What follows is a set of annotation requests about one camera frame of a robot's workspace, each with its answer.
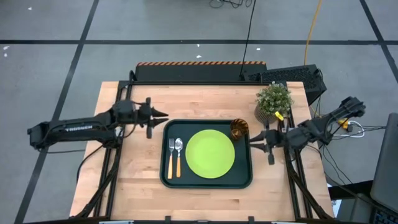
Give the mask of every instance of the gray floor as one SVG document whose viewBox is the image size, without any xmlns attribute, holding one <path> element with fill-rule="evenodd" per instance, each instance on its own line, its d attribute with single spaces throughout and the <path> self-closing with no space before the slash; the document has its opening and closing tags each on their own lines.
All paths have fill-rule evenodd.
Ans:
<svg viewBox="0 0 398 224">
<path fill-rule="evenodd" d="M 398 2 L 366 1 L 385 40 L 398 40 Z M 93 0 L 2 0 L 1 40 L 79 40 Z M 305 40 L 316 0 L 258 0 L 252 40 Z M 88 40 L 240 39 L 247 36 L 251 8 L 207 0 L 99 0 Z M 312 39 L 377 40 L 359 0 L 325 0 Z M 38 152 L 26 129 L 50 120 L 77 45 L 0 44 L 0 223 L 12 223 L 24 196 Z M 247 60 L 268 68 L 303 64 L 304 45 L 248 46 Z M 388 49 L 398 58 L 398 46 Z M 138 62 L 241 60 L 241 44 L 85 45 L 63 106 L 61 119 L 91 116 L 102 81 L 126 79 Z M 398 83 L 380 45 L 311 45 L 308 63 L 323 71 L 327 92 L 322 113 L 347 96 L 367 106 L 361 124 L 384 125 L 398 111 Z M 383 131 L 361 139 L 332 142 L 330 152 L 353 181 L 373 178 Z M 50 150 L 84 149 L 85 143 L 57 144 Z M 82 153 L 48 155 L 25 222 L 67 218 Z M 335 171 L 324 161 L 326 172 Z"/>
</svg>

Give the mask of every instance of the black keyboard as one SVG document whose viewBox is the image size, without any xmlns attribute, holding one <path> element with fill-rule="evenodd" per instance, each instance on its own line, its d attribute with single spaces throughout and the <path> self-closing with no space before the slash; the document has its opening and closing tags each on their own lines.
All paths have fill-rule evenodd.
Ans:
<svg viewBox="0 0 398 224">
<path fill-rule="evenodd" d="M 371 223 L 373 223 L 373 224 L 398 224 L 398 217 L 376 209 L 373 213 Z"/>
</svg>

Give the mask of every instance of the black tray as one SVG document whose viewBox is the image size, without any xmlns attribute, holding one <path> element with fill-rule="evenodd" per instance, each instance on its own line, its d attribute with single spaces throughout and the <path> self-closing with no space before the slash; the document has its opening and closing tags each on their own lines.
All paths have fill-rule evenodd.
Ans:
<svg viewBox="0 0 398 224">
<path fill-rule="evenodd" d="M 232 120 L 200 120 L 175 119 L 164 127 L 162 157 L 160 162 L 160 179 L 162 183 L 172 188 L 213 188 L 213 189 L 242 189 L 247 187 L 253 178 L 249 133 L 238 141 L 232 141 L 235 148 L 235 160 L 232 168 L 223 176 L 206 179 L 196 175 L 188 166 L 185 150 L 191 137 L 199 131 L 214 129 L 231 137 L 230 124 Z M 169 139 L 180 138 L 183 142 L 181 151 L 181 177 L 176 176 L 177 151 L 173 151 L 173 178 L 168 179 L 169 168 Z"/>
</svg>

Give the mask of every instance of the green plate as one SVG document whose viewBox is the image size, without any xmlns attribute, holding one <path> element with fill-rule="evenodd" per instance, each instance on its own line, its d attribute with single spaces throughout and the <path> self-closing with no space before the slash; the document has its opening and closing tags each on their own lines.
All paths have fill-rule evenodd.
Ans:
<svg viewBox="0 0 398 224">
<path fill-rule="evenodd" d="M 189 140 L 185 157 L 196 175 L 214 179 L 230 170 L 235 160 L 235 149 L 225 134 L 203 130 Z"/>
</svg>

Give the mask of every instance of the fork handle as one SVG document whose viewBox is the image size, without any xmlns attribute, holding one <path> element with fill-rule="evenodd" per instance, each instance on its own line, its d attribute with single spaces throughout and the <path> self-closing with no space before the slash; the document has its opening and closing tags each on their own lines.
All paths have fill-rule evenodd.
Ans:
<svg viewBox="0 0 398 224">
<path fill-rule="evenodd" d="M 170 154 L 169 159 L 169 172 L 167 174 L 167 178 L 171 179 L 173 177 L 173 154 Z"/>
<path fill-rule="evenodd" d="M 177 158 L 177 177 L 181 177 L 181 160 L 180 160 L 180 157 Z"/>
</svg>

